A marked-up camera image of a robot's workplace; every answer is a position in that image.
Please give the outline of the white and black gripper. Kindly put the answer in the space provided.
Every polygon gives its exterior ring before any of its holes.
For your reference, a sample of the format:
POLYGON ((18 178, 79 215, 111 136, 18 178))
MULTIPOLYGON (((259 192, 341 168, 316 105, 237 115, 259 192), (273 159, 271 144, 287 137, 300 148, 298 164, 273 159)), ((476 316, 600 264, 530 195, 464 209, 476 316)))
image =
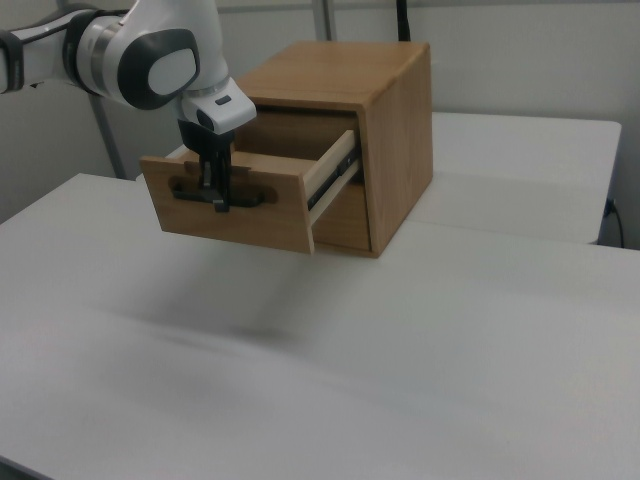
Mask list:
POLYGON ((185 90, 179 97, 182 141, 186 148, 200 154, 200 188, 217 192, 217 213, 230 210, 234 131, 255 117, 254 103, 235 81, 227 81, 218 89, 185 90))

